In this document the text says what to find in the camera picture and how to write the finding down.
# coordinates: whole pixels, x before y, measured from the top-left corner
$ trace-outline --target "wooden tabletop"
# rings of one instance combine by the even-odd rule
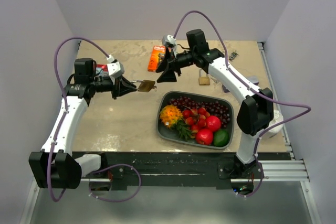
[[[108,54],[118,59],[125,69],[124,76],[132,80],[155,80],[159,73],[148,72],[147,65],[154,45],[159,40],[96,40]],[[186,41],[178,41],[187,46]],[[208,41],[210,48],[222,50],[219,41]],[[237,51],[231,64],[245,77],[257,76],[261,88],[269,87],[264,64],[255,41],[226,41],[228,53]],[[98,64],[106,64],[105,56],[94,46],[82,41],[77,58],[93,58]],[[184,91],[225,99],[238,114],[239,104],[231,93],[224,93],[222,85],[211,80],[210,86],[198,85],[198,68],[182,69],[175,83],[157,84],[157,92],[134,92],[112,99],[111,93],[97,93],[83,115],[73,151],[119,151],[119,152],[236,152],[239,148],[241,130],[235,121],[231,145],[225,150],[179,144],[160,138],[156,132],[156,115],[162,97],[169,91]],[[285,152],[281,132],[272,138],[262,138],[260,152]]]

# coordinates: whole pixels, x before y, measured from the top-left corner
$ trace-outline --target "container of fruit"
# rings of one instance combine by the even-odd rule
[[[232,141],[233,119],[226,100],[172,91],[162,98],[156,130],[166,140],[222,150]]]

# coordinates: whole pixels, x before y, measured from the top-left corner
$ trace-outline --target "gray floor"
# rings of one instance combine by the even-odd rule
[[[129,187],[128,191],[110,192],[109,196],[121,198],[134,190]],[[54,203],[48,191],[41,189],[31,223],[311,223],[299,182],[265,182],[246,200],[231,190],[200,187],[142,187],[135,198],[123,203],[104,202],[88,195],[88,183],[81,183]]]

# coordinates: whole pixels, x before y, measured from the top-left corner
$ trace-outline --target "pineapple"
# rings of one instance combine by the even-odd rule
[[[193,138],[192,131],[187,127],[183,120],[181,110],[176,106],[167,105],[160,111],[160,119],[164,126],[168,129],[176,129],[180,138],[188,140],[189,137]]]

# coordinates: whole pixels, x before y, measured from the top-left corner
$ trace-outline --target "white wall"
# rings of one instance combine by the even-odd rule
[[[204,11],[224,39],[265,41],[289,0],[57,0],[72,32],[91,39],[161,39],[188,10]],[[180,31],[210,25],[190,16]]]
[[[32,173],[31,151],[50,133],[60,102],[53,54],[72,35],[56,0],[0,0],[0,219],[18,223]],[[63,79],[76,43],[62,51]]]
[[[335,31],[335,0],[290,0],[266,42],[279,99],[312,106],[287,129],[296,158],[306,161],[323,223],[335,223]],[[296,112],[283,108],[285,117]]]

